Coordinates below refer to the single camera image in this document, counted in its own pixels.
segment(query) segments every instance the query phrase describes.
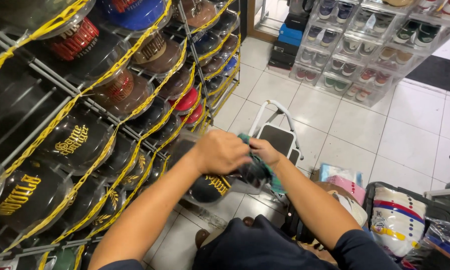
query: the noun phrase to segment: black floor mat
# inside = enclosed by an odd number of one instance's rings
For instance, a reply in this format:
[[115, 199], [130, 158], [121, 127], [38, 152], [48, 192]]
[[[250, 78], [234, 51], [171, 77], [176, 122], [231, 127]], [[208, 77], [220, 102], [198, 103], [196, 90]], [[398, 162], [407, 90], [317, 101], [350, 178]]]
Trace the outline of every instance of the black floor mat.
[[406, 78], [450, 91], [450, 60], [430, 55]]

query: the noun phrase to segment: pink package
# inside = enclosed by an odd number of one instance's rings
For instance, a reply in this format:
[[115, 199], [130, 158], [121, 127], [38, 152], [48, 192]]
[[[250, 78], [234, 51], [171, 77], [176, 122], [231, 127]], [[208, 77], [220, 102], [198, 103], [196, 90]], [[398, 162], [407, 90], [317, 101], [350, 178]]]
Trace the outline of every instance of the pink package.
[[363, 204], [363, 200], [365, 199], [365, 189], [359, 185], [338, 175], [328, 177], [327, 182], [342, 187], [344, 190], [348, 191], [360, 205]]

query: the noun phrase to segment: white tile floor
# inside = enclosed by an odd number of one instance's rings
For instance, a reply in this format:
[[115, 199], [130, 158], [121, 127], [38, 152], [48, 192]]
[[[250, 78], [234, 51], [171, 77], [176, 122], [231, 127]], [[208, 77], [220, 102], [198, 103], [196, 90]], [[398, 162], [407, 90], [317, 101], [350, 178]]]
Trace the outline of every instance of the white tile floor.
[[[293, 115], [305, 156], [297, 166], [308, 177], [330, 163], [362, 172], [364, 185], [381, 181], [420, 194], [450, 182], [450, 92], [401, 82], [374, 107], [361, 107], [269, 71], [270, 48], [250, 37], [244, 41], [240, 85], [212, 128], [246, 133], [262, 102], [275, 99]], [[450, 58], [450, 42], [435, 54]], [[269, 108], [261, 124], [275, 109]], [[273, 123], [288, 127], [282, 116]], [[280, 226], [284, 219], [284, 209], [267, 193], [230, 193], [208, 210], [225, 221], [263, 214]], [[144, 262], [156, 270], [191, 268], [200, 228], [212, 230], [177, 206]]]

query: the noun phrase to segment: cap display rack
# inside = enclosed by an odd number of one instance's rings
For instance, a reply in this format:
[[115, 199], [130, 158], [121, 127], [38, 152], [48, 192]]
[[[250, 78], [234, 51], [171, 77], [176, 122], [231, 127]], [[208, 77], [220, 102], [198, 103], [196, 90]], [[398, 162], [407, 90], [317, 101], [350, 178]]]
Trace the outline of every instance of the cap display rack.
[[[40, 118], [41, 121], [37, 125], [32, 126], [31, 129], [27, 129], [26, 134], [22, 136], [23, 139], [17, 143], [18, 146], [14, 146], [14, 149], [9, 151], [9, 153], [7, 152], [6, 156], [0, 157], [0, 186], [2, 186], [2, 188], [6, 179], [18, 168], [20, 168], [25, 161], [28, 161], [30, 157], [35, 155], [34, 153], [40, 149], [41, 144], [46, 141], [54, 129], [59, 126], [60, 121], [62, 121], [72, 109], [78, 106], [85, 106], [84, 108], [87, 108], [86, 114], [96, 116], [96, 121], [105, 123], [112, 131], [108, 141], [103, 143], [104, 148], [101, 151], [101, 154], [96, 158], [93, 165], [87, 169], [83, 176], [78, 176], [79, 181], [74, 183], [73, 188], [66, 194], [65, 198], [52, 209], [53, 211], [46, 218], [37, 220], [33, 227], [20, 232], [17, 238], [12, 241], [11, 245], [3, 248], [2, 252], [0, 252], [0, 262], [17, 260], [25, 256], [36, 256], [36, 268], [42, 270], [45, 267], [50, 252], [77, 247], [74, 251], [76, 254], [74, 269], [77, 269], [79, 267], [81, 254], [83, 253], [85, 246], [92, 242], [98, 242], [101, 239], [103, 232], [109, 228], [111, 224], [113, 224], [121, 212], [132, 201], [134, 196], [138, 193], [140, 187], [142, 187], [145, 183], [147, 178], [146, 176], [150, 174], [149, 172], [152, 170], [152, 164], [155, 159], [160, 159], [163, 161], [164, 164], [162, 165], [162, 170], [160, 173], [160, 175], [163, 175], [166, 169], [167, 160], [170, 157], [166, 146], [180, 133], [180, 130], [185, 125], [194, 109], [200, 104], [203, 104], [202, 113], [198, 116], [198, 120], [193, 125], [188, 125], [188, 130], [203, 134], [206, 132], [208, 125], [213, 125], [213, 118], [240, 82], [240, 27], [238, 27], [238, 42], [236, 47], [229, 54], [229, 56], [227, 56], [226, 60], [223, 61], [223, 64], [211, 74], [203, 74], [200, 61], [212, 57], [219, 52], [223, 44], [232, 35], [232, 33], [230, 31], [227, 34], [224, 34], [221, 43], [216, 47], [216, 49], [200, 57], [198, 57], [197, 54], [194, 37], [212, 27], [212, 25], [219, 20], [221, 14], [228, 8], [228, 6], [234, 2], [234, 0], [228, 0], [220, 5], [216, 5], [216, 15], [208, 23], [193, 29], [189, 27], [186, 20], [186, 12], [182, 1], [183, 0], [163, 0], [165, 3], [163, 14], [151, 27], [148, 29], [143, 29], [142, 31], [139, 31], [139, 33], [137, 33], [137, 31], [129, 31], [127, 32], [127, 35], [123, 35], [123, 31], [120, 32], [120, 28], [111, 27], [109, 24], [104, 26], [101, 31], [107, 31], [108, 34], [114, 35], [114, 37], [120, 37], [120, 42], [126, 44], [130, 42], [131, 46], [127, 47], [122, 55], [119, 55], [119, 58], [114, 64], [109, 64], [110, 68], [107, 71], [103, 70], [98, 79], [93, 81], [83, 80], [79, 83], [76, 81], [70, 83], [70, 77], [64, 76], [63, 72], [50, 66], [48, 62], [42, 59], [39, 54], [35, 53], [33, 47], [35, 46], [35, 42], [38, 42], [36, 40], [40, 40], [43, 37], [48, 38], [51, 32], [62, 28], [70, 20], [82, 20], [93, 8], [95, 0], [78, 0], [68, 5], [58, 15], [56, 15], [55, 18], [45, 22], [37, 30], [31, 32], [27, 31], [24, 34], [20, 33], [21, 36], [18, 38], [15, 38], [17, 36], [15, 29], [0, 26], [0, 72], [5, 72], [10, 68], [13, 69], [14, 67], [6, 65], [6, 63], [8, 63], [7, 61], [11, 61], [11, 59], [13, 59], [13, 61], [19, 61], [23, 64], [23, 67], [20, 68], [25, 70], [27, 73], [33, 74], [33, 77], [36, 79], [33, 86], [31, 86], [29, 90], [24, 91], [23, 96], [20, 96], [17, 99], [17, 102], [33, 92], [36, 85], [42, 85], [45, 83], [46, 87], [50, 87], [48, 93], [41, 97], [29, 111], [25, 112], [24, 115], [21, 116], [21, 119], [19, 119], [14, 126], [9, 128], [7, 132], [3, 134], [0, 138], [0, 147], [7, 144], [8, 141], [13, 138], [13, 133], [17, 130], [21, 130], [20, 126], [24, 125], [24, 123], [26, 123], [32, 115], [34, 116], [41, 112], [42, 106], [47, 104], [54, 106], [53, 109], [49, 109], [46, 115]], [[172, 15], [174, 17], [181, 18], [181, 20], [171, 19]], [[163, 76], [152, 74], [146, 75], [146, 69], [136, 65], [133, 61], [131, 61], [131, 59], [133, 54], [141, 48], [140, 46], [142, 43], [151, 35], [160, 30], [167, 34], [170, 40], [174, 40], [180, 45], [179, 60], [172, 67], [172, 69]], [[225, 71], [225, 69], [229, 68], [227, 65], [232, 58], [237, 60], [236, 64], [231, 69]], [[183, 65], [185, 65], [184, 68], [187, 68], [190, 71], [191, 77], [186, 85], [186, 89], [180, 94], [179, 98], [171, 106], [170, 110], [165, 114], [162, 120], [150, 128], [148, 132], [136, 132], [133, 130], [132, 126], [127, 123], [127, 120], [137, 117], [143, 113], [143, 111], [149, 107], [149, 104], [153, 102], [156, 95], [158, 95], [162, 86], [165, 85], [170, 77], [177, 70], [182, 68]], [[118, 72], [120, 72], [120, 70], [123, 70], [124, 66], [126, 66], [126, 69], [134, 76], [145, 78], [148, 85], [153, 89], [153, 93], [131, 113], [129, 113], [128, 116], [121, 117], [114, 115], [108, 109], [94, 101], [92, 89], [108, 82], [109, 80], [107, 81], [107, 79], [111, 76], [115, 76]], [[223, 83], [220, 87], [213, 90], [213, 92], [208, 91], [207, 80], [219, 75], [223, 75], [225, 78]], [[174, 112], [176, 105], [187, 94], [187, 90], [194, 86], [193, 82], [195, 82], [195, 88], [197, 89], [199, 95], [194, 104], [191, 105], [189, 113], [182, 116], [181, 124], [178, 128], [172, 131], [169, 138], [161, 145], [154, 142], [154, 140], [150, 140], [149, 135], [158, 131], [166, 123], [169, 116]], [[55, 95], [60, 96], [59, 102], [49, 103], [51, 99], [56, 99]], [[10, 105], [10, 109], [13, 109], [13, 106], [16, 106], [17, 102], [12, 103]], [[52, 242], [47, 240], [50, 244], [42, 244], [43, 242], [40, 241], [40, 238], [36, 237], [37, 234], [40, 234], [43, 230], [48, 229], [49, 226], [60, 217], [60, 214], [63, 213], [69, 205], [71, 205], [79, 188], [89, 176], [96, 176], [94, 170], [101, 166], [101, 164], [107, 160], [113, 151], [115, 146], [115, 138], [118, 133], [124, 134], [128, 139], [134, 140], [137, 144], [134, 151], [130, 153], [130, 161], [121, 171], [120, 176], [113, 183], [107, 184], [108, 188], [106, 194], [100, 199], [99, 203], [93, 207], [86, 218], [84, 218], [79, 224], [76, 224], [76, 226], [72, 229], [64, 231]], [[81, 236], [82, 239], [80, 239], [80, 237], [75, 235], [76, 230], [91, 217], [93, 217], [94, 214], [100, 211], [107, 198], [115, 189], [120, 189], [119, 184], [127, 172], [132, 169], [132, 166], [135, 165], [133, 161], [136, 160], [139, 150], [143, 150], [151, 157], [151, 160], [148, 162], [148, 167], [146, 168], [146, 173], [144, 173], [135, 189], [126, 193], [126, 201], [120, 210], [114, 214], [113, 217], [108, 219], [101, 227], [99, 227], [99, 229], [91, 230], [88, 235], [85, 234]], [[45, 164], [46, 166], [51, 166], [51, 168], [55, 171], [59, 169], [65, 170], [64, 166], [59, 163], [54, 163], [53, 161], [50, 161], [49, 163], [46, 162]], [[74, 170], [66, 170], [66, 179], [70, 179], [72, 175], [74, 175], [74, 172]], [[32, 241], [32, 245], [23, 245], [25, 240], [29, 243], [30, 239], [34, 239]]]
[[450, 0], [316, 0], [290, 78], [372, 107], [450, 39]]

